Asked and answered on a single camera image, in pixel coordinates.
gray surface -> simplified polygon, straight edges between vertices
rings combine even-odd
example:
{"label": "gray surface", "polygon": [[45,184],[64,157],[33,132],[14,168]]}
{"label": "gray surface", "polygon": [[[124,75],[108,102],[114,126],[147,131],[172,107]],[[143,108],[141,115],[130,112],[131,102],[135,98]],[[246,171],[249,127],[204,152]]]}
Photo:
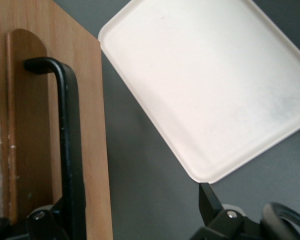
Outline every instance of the gray surface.
{"label": "gray surface", "polygon": [[[94,36],[128,0],[55,0]],[[300,49],[300,0],[255,1]],[[186,240],[203,224],[198,184],[102,56],[115,240]],[[213,184],[223,203],[255,221],[268,202],[300,213],[300,131]]]}

wooden board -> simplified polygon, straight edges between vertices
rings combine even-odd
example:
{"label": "wooden board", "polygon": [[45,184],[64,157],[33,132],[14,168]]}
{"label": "wooden board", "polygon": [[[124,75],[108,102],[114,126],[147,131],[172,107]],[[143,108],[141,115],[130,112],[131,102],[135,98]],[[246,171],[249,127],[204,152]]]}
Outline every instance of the wooden board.
{"label": "wooden board", "polygon": [[26,71],[27,59],[46,57],[40,39],[28,30],[7,34],[7,89],[12,223],[53,204],[48,75]]}
{"label": "wooden board", "polygon": [[[80,101],[83,175],[86,191],[87,238],[113,238],[110,208],[101,50],[99,41],[52,0],[0,0],[0,127],[3,179],[0,216],[8,216],[8,113],[6,83],[6,34],[26,29],[37,35],[47,55],[71,66],[77,76]],[[61,197],[57,86],[49,80],[49,114],[53,199]]]}

black handle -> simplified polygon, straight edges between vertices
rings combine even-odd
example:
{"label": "black handle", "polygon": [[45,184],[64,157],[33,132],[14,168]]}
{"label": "black handle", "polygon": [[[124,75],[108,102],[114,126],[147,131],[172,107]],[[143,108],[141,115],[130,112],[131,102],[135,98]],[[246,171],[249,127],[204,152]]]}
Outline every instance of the black handle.
{"label": "black handle", "polygon": [[299,232],[288,221],[300,227],[300,214],[276,202],[263,208],[261,224],[270,240],[300,240]]}
{"label": "black handle", "polygon": [[24,68],[36,74],[54,73],[58,91],[63,227],[70,239],[85,240],[86,198],[83,179],[79,93],[74,71],[52,57],[24,61]]}

screw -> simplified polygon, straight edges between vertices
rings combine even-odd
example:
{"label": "screw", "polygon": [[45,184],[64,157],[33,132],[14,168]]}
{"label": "screw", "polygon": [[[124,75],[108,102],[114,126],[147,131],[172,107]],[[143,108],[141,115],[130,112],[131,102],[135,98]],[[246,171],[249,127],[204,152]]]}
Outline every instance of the screw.
{"label": "screw", "polygon": [[227,211],[226,214],[228,214],[229,218],[231,219],[235,219],[236,217],[238,217],[235,211]]}
{"label": "screw", "polygon": [[45,212],[41,211],[41,212],[38,212],[36,215],[34,215],[33,219],[39,220],[39,219],[42,219],[45,215],[46,215]]}

white tray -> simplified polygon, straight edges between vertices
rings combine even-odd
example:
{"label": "white tray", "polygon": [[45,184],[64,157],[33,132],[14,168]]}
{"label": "white tray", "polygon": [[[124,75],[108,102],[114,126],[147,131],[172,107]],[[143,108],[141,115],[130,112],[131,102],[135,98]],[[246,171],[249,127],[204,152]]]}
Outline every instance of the white tray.
{"label": "white tray", "polygon": [[132,0],[98,39],[197,182],[300,129],[300,51],[252,1]]}

